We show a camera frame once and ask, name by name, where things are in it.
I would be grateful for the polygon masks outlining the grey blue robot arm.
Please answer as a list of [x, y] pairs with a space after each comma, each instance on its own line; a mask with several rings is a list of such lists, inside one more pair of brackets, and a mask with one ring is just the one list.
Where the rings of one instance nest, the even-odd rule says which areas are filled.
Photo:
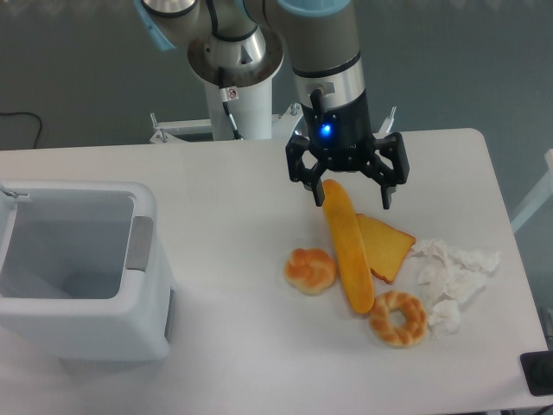
[[289, 60], [307, 134], [286, 146], [289, 178], [325, 200], [326, 171], [359, 172], [385, 206], [408, 179], [399, 133], [372, 134], [355, 8], [350, 1], [139, 1], [163, 40], [185, 48], [195, 73], [216, 87], [229, 121], [241, 87], [255, 86]]

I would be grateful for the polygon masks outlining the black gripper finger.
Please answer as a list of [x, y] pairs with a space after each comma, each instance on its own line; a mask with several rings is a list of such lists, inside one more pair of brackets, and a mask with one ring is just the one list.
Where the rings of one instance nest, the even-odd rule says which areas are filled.
[[410, 173], [403, 136], [399, 132], [392, 132], [384, 138], [372, 136], [368, 149], [367, 164], [362, 173], [379, 185], [383, 209], [388, 210], [392, 194], [398, 185], [407, 182]]
[[303, 187], [313, 194], [315, 205], [321, 207], [325, 201], [321, 176], [326, 171], [326, 165], [316, 161], [311, 168], [308, 168], [303, 156], [310, 150], [310, 140], [306, 137], [292, 136], [287, 142], [285, 152], [289, 179], [292, 182], [301, 182]]

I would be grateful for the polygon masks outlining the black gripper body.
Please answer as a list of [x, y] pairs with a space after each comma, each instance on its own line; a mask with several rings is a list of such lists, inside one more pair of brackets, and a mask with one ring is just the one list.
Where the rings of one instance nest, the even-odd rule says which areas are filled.
[[323, 169], [333, 172], [361, 172], [374, 152], [366, 93], [349, 103], [332, 108], [326, 95], [315, 89], [310, 105], [303, 108], [308, 127], [308, 150]]

